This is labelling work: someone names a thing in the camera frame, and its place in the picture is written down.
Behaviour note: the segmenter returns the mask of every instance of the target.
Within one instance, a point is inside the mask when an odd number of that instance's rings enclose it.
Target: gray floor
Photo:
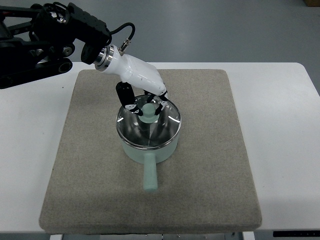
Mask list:
[[[1,0],[0,5],[30,7],[47,2]],[[67,5],[69,0],[60,2]],[[297,62],[304,65],[320,93],[320,7],[307,7],[303,0],[72,2],[106,22],[110,30],[133,22],[136,32],[126,53],[146,62]],[[20,22],[5,21],[8,26]],[[129,34],[124,29],[112,43],[121,45]],[[83,43],[76,41],[75,46],[70,59],[79,62]],[[272,231],[256,234],[256,239],[270,238]],[[0,240],[7,239],[46,240],[48,235],[0,234]]]

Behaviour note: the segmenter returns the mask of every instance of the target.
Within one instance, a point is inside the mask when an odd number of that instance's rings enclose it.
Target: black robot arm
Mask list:
[[[7,17],[31,21],[7,27]],[[26,32],[30,41],[16,37]],[[72,62],[67,57],[75,50],[75,39],[85,43],[81,61],[92,64],[101,49],[111,43],[112,34],[105,22],[73,3],[34,4],[31,8],[0,6],[0,89],[68,72]]]

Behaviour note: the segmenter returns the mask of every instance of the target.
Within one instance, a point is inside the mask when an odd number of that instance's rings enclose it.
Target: white table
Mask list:
[[[153,65],[225,70],[261,207],[259,230],[320,229],[320,97],[302,65]],[[94,67],[76,62],[66,74],[0,90],[0,233],[43,232],[38,218],[83,69]]]

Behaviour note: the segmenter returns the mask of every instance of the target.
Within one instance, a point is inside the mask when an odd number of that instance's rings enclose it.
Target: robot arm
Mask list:
[[[31,18],[30,22],[7,27],[6,17]],[[112,35],[132,27],[131,35],[120,48],[110,45]],[[30,41],[15,35],[29,32]],[[157,69],[133,56],[124,54],[135,33],[132,23],[125,23],[109,31],[105,22],[83,11],[73,3],[34,4],[31,8],[0,6],[0,89],[59,75],[72,68],[67,58],[74,50],[73,42],[85,43],[81,61],[95,64],[105,74],[120,76],[116,86],[121,104],[138,115],[132,86],[150,94],[149,102],[159,96],[159,114],[167,104],[167,89]]]

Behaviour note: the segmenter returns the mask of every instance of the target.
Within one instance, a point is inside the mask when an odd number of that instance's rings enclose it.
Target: pot handle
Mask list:
[[[143,189],[154,192],[158,189],[156,155],[153,152],[144,154]]]

